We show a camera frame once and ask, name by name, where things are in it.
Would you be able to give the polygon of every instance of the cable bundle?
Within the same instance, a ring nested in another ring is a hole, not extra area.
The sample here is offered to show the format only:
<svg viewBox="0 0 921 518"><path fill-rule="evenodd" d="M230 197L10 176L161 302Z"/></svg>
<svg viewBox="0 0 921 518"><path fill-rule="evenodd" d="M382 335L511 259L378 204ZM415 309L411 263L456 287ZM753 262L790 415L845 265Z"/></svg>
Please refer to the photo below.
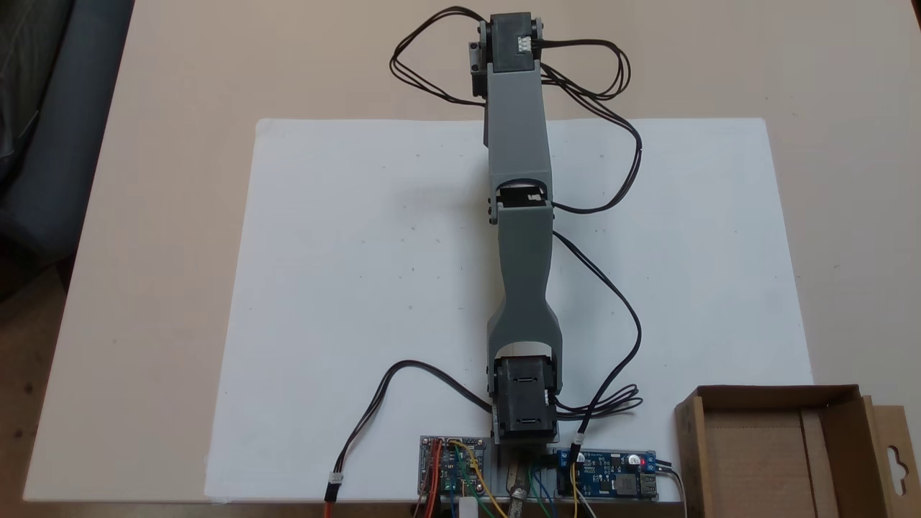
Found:
<svg viewBox="0 0 921 518"><path fill-rule="evenodd" d="M633 186L634 180L636 179L636 174L639 172L640 161L643 158L643 138L640 136L639 132L636 131L636 128L634 128L634 126L630 124L629 121L617 113L614 113L614 111L602 104L603 101L612 100L618 95L622 94L624 90L626 90L626 88L630 85L630 78L632 76L630 60L627 58L627 55L624 53L624 51L618 48L617 45L606 40L537 40L532 44L535 48L538 49L556 49L561 47L576 47L586 45L601 46L610 49L611 52L613 52L617 57L617 74L614 76L614 81L609 87L601 92L594 92L587 88L582 88L575 81L560 73L560 71L541 61L541 70L543 70L541 77L543 77L542 83L544 85L559 87L579 106L585 108L592 114L597 115L601 119L604 119L609 123L615 124L625 129L630 133L630 135L633 136L636 142L633 163L630 164L630 170L627 172L624 183L621 185L621 188L617 191L614 197L611 198L611 200L606 204L593 208L576 208L554 202L554 207L566 212L572 212L574 214L594 214L596 212L608 210L609 208L620 203L621 200L624 199L624 196L626 196L630 191L630 187Z"/></svg>
<svg viewBox="0 0 921 518"><path fill-rule="evenodd" d="M467 17L476 21L485 21L483 20L483 17L474 13L467 7L454 6L438 11L432 15L431 18L424 21L422 25L418 27L418 29L411 32L409 36L403 38L402 41L400 41L400 43L397 45L397 48L393 49L393 56L391 56L390 63L391 74L393 74L393 76L397 79L400 79L403 83L406 83L413 88L419 88L423 92L432 94L435 97L446 100L447 102L451 102L453 104L466 104L468 106L486 106L486 103L484 102L459 99L448 94L448 92L439 88L428 79L425 79L416 73L412 68L406 66L405 63L400 61L400 54L406 50L406 47L408 47L410 43L412 43L413 40L419 36L419 34L422 34L422 32L428 29L433 23L448 17Z"/></svg>

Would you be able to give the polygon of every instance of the brown cardboard box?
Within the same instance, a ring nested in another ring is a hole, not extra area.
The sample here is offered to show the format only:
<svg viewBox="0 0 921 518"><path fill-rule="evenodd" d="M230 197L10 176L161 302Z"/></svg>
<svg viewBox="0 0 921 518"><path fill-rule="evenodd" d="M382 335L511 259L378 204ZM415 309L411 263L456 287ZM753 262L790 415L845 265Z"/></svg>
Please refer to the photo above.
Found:
<svg viewBox="0 0 921 518"><path fill-rule="evenodd" d="M904 410L856 385L700 386L675 417L690 518L921 515Z"/></svg>

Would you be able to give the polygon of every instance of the blue circuit board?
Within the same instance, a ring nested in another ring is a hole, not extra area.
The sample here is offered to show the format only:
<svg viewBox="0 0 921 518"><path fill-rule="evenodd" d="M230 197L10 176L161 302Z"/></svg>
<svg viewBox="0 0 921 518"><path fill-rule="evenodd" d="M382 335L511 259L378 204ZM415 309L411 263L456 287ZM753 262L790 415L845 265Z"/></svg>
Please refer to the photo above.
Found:
<svg viewBox="0 0 921 518"><path fill-rule="evenodd" d="M556 455L556 493L572 498L569 450ZM582 450L576 462L576 484L586 498L657 500L656 452Z"/></svg>

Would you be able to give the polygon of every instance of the white paper sheet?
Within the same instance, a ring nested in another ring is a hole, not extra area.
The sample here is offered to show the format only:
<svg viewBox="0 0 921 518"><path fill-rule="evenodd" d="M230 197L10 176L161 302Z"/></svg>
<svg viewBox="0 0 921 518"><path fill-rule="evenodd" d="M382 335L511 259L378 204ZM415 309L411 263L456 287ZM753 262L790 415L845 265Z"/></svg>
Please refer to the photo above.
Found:
<svg viewBox="0 0 921 518"><path fill-rule="evenodd" d="M643 346L614 383L632 415L586 447L678 460L672 410L698 384L812 383L764 121L636 121L643 165L615 209L555 228L634 304ZM600 120L548 123L557 201L611 198L633 156ZM486 398L501 299L480 122L263 120L227 329L205 494L320 500L345 437L399 359ZM547 299L564 336L561 399L586 404L627 353L624 306L554 244ZM415 500L422 434L487 435L490 417L428 374L393 379L347 457L340 500ZM576 423L561 426L568 445ZM660 484L663 500L677 500Z"/></svg>

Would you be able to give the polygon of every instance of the table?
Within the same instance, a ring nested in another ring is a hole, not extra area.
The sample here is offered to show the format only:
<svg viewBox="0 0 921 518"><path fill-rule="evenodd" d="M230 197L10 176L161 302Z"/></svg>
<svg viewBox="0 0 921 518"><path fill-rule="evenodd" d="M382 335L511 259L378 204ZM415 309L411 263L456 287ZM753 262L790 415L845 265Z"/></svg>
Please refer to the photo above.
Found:
<svg viewBox="0 0 921 518"><path fill-rule="evenodd" d="M394 43L447 5L138 0L28 500L204 500L256 121L479 118L387 70ZM634 82L613 107L626 117L765 117L815 380L907 405L921 444L921 31L909 2L503 4L516 9L542 17L548 38L624 48ZM406 58L464 93L463 53L441 54L469 31L445 21ZM603 82L602 54L558 52L565 72ZM546 104L549 118L584 116L559 92Z"/></svg>

